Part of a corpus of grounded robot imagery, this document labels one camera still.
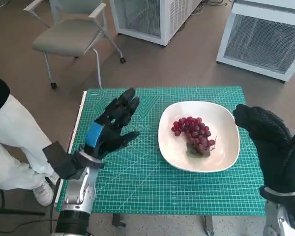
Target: blue strap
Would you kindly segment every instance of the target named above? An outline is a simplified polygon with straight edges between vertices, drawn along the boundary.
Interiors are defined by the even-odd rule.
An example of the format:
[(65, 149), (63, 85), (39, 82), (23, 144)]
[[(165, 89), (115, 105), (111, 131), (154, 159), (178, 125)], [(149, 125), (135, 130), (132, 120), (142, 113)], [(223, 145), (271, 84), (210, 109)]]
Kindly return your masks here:
[(103, 126), (94, 122), (88, 129), (88, 134), (86, 136), (86, 144), (92, 148), (96, 146), (98, 137), (102, 133)]

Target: white bowl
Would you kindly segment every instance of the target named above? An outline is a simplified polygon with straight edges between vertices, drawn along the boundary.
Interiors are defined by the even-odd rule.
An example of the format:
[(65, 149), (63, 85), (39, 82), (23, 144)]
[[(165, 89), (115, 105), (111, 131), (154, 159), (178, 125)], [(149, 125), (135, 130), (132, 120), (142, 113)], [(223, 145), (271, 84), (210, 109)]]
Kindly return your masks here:
[[(187, 156), (186, 139), (171, 131), (173, 122), (182, 117), (201, 117), (216, 137), (215, 149), (210, 157)], [(224, 107), (200, 101), (178, 102), (162, 114), (158, 127), (158, 144), (164, 159), (172, 166), (191, 172), (209, 173), (230, 168), (238, 159), (239, 133), (232, 114)]]

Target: gray chair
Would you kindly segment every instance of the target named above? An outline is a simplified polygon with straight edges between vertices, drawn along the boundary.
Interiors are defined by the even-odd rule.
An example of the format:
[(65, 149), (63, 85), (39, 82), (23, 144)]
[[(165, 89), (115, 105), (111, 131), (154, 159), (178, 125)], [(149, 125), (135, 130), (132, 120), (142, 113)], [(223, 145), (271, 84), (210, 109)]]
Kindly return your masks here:
[[(42, 23), (49, 27), (34, 12), (34, 9), (42, 1), (43, 0), (34, 0), (24, 10), (33, 14)], [(55, 54), (78, 58), (83, 56), (88, 50), (92, 50), (96, 53), (98, 83), (102, 88), (99, 55), (93, 47), (101, 34), (104, 34), (117, 49), (120, 54), (120, 62), (126, 62), (121, 50), (96, 19), (99, 14), (102, 13), (104, 26), (106, 26), (106, 17), (103, 11), (105, 6), (106, 4), (102, 3), (102, 0), (50, 0), (54, 24), (35, 39), (33, 48), (44, 53), (50, 84), (53, 89), (57, 88), (57, 84), (52, 78), (47, 55)], [(60, 20), (59, 10), (63, 10), (68, 14), (88, 14), (90, 20), (70, 19), (62, 21)]]

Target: air conditioner unit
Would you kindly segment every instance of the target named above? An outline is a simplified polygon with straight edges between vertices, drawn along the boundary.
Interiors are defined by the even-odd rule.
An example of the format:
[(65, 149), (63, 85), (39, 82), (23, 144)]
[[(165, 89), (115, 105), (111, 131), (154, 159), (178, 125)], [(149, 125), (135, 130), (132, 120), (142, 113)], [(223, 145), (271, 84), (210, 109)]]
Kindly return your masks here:
[(288, 81), (295, 73), (295, 0), (235, 0), (217, 61)]
[(110, 0), (118, 33), (166, 46), (201, 0)]

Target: bunch of grapes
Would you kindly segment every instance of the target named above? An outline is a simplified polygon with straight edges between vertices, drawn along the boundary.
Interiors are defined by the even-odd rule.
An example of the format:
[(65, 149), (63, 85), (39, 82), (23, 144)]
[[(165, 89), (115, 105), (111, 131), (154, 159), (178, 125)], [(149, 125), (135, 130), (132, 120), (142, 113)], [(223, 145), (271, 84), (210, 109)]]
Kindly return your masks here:
[(215, 140), (209, 140), (211, 136), (210, 128), (206, 126), (200, 117), (180, 118), (175, 121), (172, 127), (175, 136), (184, 133), (187, 138), (187, 145), (198, 153), (210, 151), (210, 147), (215, 145)]

